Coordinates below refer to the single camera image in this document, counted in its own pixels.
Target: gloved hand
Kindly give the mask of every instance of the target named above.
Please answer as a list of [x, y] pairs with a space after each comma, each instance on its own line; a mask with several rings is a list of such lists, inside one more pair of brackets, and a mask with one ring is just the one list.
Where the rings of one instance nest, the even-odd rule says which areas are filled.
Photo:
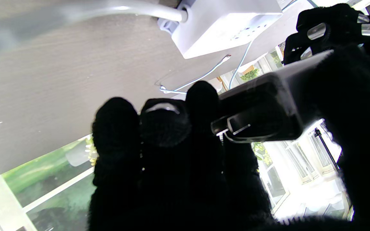
[[99, 158], [89, 230], [273, 222], [251, 145], [222, 143], [210, 130], [220, 111], [204, 81], [186, 101], [148, 100], [140, 115], [123, 98], [107, 101], [92, 125]]

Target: glass pane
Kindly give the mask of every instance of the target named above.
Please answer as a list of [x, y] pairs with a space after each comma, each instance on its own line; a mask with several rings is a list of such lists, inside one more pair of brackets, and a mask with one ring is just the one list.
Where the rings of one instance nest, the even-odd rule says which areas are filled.
[[341, 200], [335, 204], [330, 204], [328, 206], [328, 209], [325, 211], [324, 215], [342, 219], [343, 215], [345, 213], [345, 206], [344, 202]]
[[2, 176], [22, 207], [91, 168], [85, 140], [72, 142]]
[[292, 150], [290, 148], [288, 148], [288, 143], [286, 141], [283, 141], [282, 142], [282, 146], [286, 149], [286, 152], [288, 153], [289, 158], [294, 163], [294, 166], [295, 166], [296, 170], [299, 172], [299, 174], [301, 175], [301, 177], [306, 177], [308, 175], [308, 173], [302, 167], [301, 162], [298, 160], [298, 158], [296, 157], [296, 155], [294, 155], [294, 153], [292, 152]]
[[286, 191], [282, 185], [282, 182], [279, 178], [278, 173], [276, 172], [275, 167], [271, 167], [267, 172], [269, 181], [266, 183], [268, 185], [270, 196], [272, 197], [273, 202], [277, 204], [281, 198], [285, 195]]
[[262, 142], [254, 142], [251, 144], [255, 155], [258, 158], [260, 165], [260, 177], [264, 187], [267, 189], [272, 200], [272, 207], [274, 207], [280, 199], [286, 194], [286, 191], [279, 178], [278, 172], [273, 165], [272, 158]]
[[299, 156], [301, 157], [301, 159], [303, 160], [303, 162], [305, 163], [305, 167], [310, 171], [310, 172], [313, 172], [315, 171], [314, 168], [312, 167], [311, 163], [309, 162], [308, 158], [306, 157], [304, 151], [302, 150], [301, 148], [301, 145], [299, 145], [298, 143], [295, 143], [294, 145], [292, 145], [294, 150], [296, 151], [296, 153], [299, 154]]
[[318, 154], [318, 157], [322, 163], [323, 167], [326, 167], [330, 164], [328, 153], [326, 152], [325, 147], [322, 145], [321, 141], [313, 135], [313, 133], [310, 134], [311, 142]]
[[88, 207], [95, 191], [90, 174], [27, 212], [38, 231], [86, 230]]

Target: white power strip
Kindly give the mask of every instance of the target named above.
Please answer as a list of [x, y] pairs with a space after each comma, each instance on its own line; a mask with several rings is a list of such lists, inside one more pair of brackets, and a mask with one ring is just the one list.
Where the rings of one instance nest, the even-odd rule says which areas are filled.
[[159, 19], [184, 58], [244, 45], [282, 16], [276, 0], [183, 0], [186, 22]]

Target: green foliage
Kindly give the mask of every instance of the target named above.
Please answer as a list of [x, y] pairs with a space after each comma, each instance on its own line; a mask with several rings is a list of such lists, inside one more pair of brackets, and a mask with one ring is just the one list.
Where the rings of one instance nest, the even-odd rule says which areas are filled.
[[57, 169], [68, 164], [65, 153], [77, 146], [81, 141], [75, 141], [55, 151], [33, 159], [25, 164], [2, 174], [12, 192], [18, 193], [24, 188], [47, 178]]
[[259, 69], [253, 69], [250, 72], [246, 73], [245, 75], [241, 76], [242, 81], [248, 82], [249, 80], [253, 80], [258, 77], [260, 73]]
[[276, 53], [276, 51], [272, 52], [270, 55], [273, 58], [273, 62], [275, 63], [276, 67], [283, 67], [282, 62], [279, 59], [278, 53]]
[[272, 164], [272, 159], [266, 150], [263, 142], [254, 142], [252, 146], [254, 154], [257, 156], [258, 160], [262, 160], [269, 167]]

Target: white cable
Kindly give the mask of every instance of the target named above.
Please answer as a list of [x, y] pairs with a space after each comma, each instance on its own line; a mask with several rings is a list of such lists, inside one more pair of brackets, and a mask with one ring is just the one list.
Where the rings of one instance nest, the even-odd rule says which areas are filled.
[[160, 91], [162, 91], [163, 93], [167, 94], [167, 93], [176, 93], [176, 94], [186, 94], [186, 92], [179, 92], [178, 90], [181, 90], [182, 88], [186, 87], [186, 86], [189, 86], [195, 82], [198, 82], [199, 80], [207, 77], [210, 73], [212, 73], [215, 69], [217, 69], [220, 65], [222, 65], [223, 63], [225, 63], [226, 61], [228, 61], [229, 59], [231, 58], [231, 55], [226, 55], [225, 57], [222, 58], [222, 60], [216, 64], [209, 72], [207, 72], [205, 75], [199, 77], [198, 79], [195, 79], [179, 88], [176, 88], [175, 90], [171, 91], [171, 90], [167, 90], [166, 87], [164, 87], [163, 85], [160, 86]]
[[186, 11], [138, 0], [79, 0], [34, 10], [0, 20], [0, 51], [56, 28], [110, 14], [142, 14], [185, 22]]
[[248, 54], [249, 48], [251, 48], [251, 45], [253, 43], [253, 40], [249, 43], [248, 47], [246, 48], [245, 54], [243, 55], [241, 62], [239, 63], [238, 67], [235, 70], [235, 73], [232, 75], [231, 81], [229, 81], [229, 87], [228, 89], [231, 89], [231, 85], [233, 82], [233, 79], [235, 78], [236, 73], [238, 72], [238, 69], [242, 66], [243, 61], [245, 60], [246, 54]]
[[199, 77], [198, 79], [195, 79], [194, 81], [192, 82], [189, 82], [187, 84], [185, 84], [184, 86], [182, 87], [179, 87], [179, 88], [176, 88], [174, 91], [178, 91], [178, 90], [181, 90], [182, 88], [188, 86], [188, 85], [191, 85], [195, 82], [198, 82], [199, 80], [207, 77], [210, 73], [212, 73], [215, 69], [217, 69], [220, 65], [222, 65], [222, 63], [225, 63], [226, 61], [228, 61], [229, 59], [231, 58], [231, 55], [226, 55], [218, 64], [216, 64], [216, 66], [214, 66], [209, 72], [207, 72], [205, 75]]

